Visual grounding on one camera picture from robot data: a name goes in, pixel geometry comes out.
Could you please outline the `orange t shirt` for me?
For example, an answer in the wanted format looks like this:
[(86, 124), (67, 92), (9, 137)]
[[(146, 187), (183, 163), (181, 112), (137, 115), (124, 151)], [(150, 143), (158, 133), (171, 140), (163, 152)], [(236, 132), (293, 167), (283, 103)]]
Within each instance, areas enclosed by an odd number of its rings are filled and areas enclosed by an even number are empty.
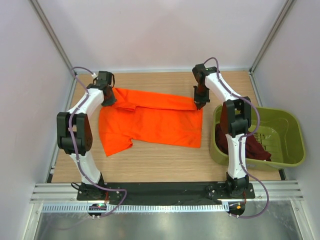
[(203, 112), (191, 97), (114, 88), (116, 102), (99, 112), (98, 132), (106, 156), (133, 146), (133, 140), (200, 148)]

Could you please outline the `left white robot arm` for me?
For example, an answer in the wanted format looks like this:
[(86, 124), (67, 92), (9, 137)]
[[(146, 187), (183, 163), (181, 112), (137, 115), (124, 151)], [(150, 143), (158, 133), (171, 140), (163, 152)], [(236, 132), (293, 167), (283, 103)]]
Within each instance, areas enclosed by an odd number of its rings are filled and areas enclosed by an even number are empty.
[(98, 106), (109, 107), (116, 103), (113, 92), (115, 75), (109, 71), (99, 71), (96, 74), (85, 67), (78, 67), (91, 74), (92, 82), (85, 85), (77, 77), (75, 69), (76, 67), (71, 70), (72, 75), (84, 88), (84, 95), (71, 109), (57, 114), (57, 145), (73, 159), (81, 175), (80, 184), (71, 183), (78, 191), (77, 199), (101, 200), (107, 191), (103, 175), (91, 152), (93, 134), (90, 117)]

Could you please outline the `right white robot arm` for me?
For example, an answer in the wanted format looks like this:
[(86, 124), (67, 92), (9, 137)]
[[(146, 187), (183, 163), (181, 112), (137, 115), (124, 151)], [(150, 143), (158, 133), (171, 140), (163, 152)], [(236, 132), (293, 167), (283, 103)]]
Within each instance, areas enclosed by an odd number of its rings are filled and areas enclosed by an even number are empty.
[(192, 68), (197, 82), (194, 86), (194, 103), (198, 110), (210, 102), (210, 92), (222, 101), (220, 127), (228, 147), (228, 168), (225, 189), (232, 197), (241, 195), (249, 187), (246, 167), (246, 135), (251, 126), (251, 100), (242, 97), (225, 82), (217, 67), (203, 63)]

